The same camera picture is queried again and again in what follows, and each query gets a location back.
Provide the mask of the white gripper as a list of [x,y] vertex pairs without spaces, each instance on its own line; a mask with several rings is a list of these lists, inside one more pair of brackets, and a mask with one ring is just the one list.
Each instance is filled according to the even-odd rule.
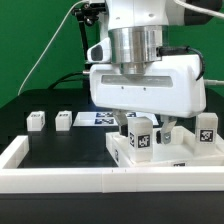
[[204,80],[196,80],[199,72],[197,55],[164,56],[148,63],[142,75],[121,75],[116,65],[98,64],[90,70],[91,98],[98,107],[121,109],[113,116],[125,137],[128,119],[122,110],[161,115],[156,141],[169,144],[176,117],[194,117],[206,107]]

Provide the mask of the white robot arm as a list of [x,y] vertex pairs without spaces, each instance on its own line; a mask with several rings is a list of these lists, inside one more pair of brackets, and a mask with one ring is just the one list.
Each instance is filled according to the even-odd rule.
[[126,111],[161,117],[161,141],[171,142],[179,117],[205,109],[201,53],[189,46],[172,47],[167,28],[222,18],[224,0],[90,0],[103,4],[100,42],[88,50],[90,91],[95,105],[111,108],[121,130],[128,129]]

